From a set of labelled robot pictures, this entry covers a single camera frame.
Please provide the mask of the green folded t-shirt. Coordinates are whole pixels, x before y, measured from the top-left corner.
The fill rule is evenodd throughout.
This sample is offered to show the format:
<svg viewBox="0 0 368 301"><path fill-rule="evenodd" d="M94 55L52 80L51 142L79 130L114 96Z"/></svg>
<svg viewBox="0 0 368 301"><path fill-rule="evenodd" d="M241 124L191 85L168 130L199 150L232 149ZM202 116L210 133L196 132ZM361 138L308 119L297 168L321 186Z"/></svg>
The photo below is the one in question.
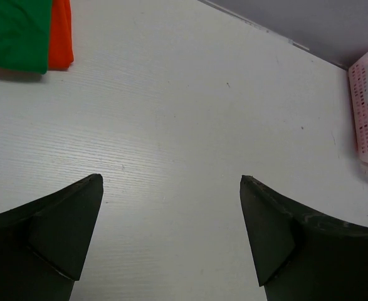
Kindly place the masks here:
<svg viewBox="0 0 368 301"><path fill-rule="evenodd" d="M51 1L0 0L0 68L45 74Z"/></svg>

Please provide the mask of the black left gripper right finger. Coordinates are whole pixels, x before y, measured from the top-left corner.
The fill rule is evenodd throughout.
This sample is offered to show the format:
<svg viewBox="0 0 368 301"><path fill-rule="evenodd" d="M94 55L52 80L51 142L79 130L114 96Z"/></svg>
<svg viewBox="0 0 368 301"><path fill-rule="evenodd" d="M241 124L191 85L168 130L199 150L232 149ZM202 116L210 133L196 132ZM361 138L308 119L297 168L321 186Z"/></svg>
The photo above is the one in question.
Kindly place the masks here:
<svg viewBox="0 0 368 301"><path fill-rule="evenodd" d="M268 300L368 300L368 227L321 213L243 176L240 200Z"/></svg>

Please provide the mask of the orange folded t-shirt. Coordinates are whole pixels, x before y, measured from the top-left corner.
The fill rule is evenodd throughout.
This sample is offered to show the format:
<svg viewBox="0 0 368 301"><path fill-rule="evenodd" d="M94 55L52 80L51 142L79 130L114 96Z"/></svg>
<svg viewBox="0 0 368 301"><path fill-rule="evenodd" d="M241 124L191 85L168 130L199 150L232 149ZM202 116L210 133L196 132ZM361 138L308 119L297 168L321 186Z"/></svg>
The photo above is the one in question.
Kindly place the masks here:
<svg viewBox="0 0 368 301"><path fill-rule="evenodd" d="M73 62L70 0L54 0L51 8L48 68L67 70Z"/></svg>

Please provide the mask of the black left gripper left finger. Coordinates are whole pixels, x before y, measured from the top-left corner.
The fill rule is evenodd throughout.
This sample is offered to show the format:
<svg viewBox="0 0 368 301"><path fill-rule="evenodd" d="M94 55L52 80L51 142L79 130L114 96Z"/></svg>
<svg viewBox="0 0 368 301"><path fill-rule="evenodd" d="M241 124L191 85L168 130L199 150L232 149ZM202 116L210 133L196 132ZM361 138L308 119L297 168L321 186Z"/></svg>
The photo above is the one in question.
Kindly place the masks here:
<svg viewBox="0 0 368 301"><path fill-rule="evenodd" d="M103 197L91 174L0 213L0 300L69 300L79 281Z"/></svg>

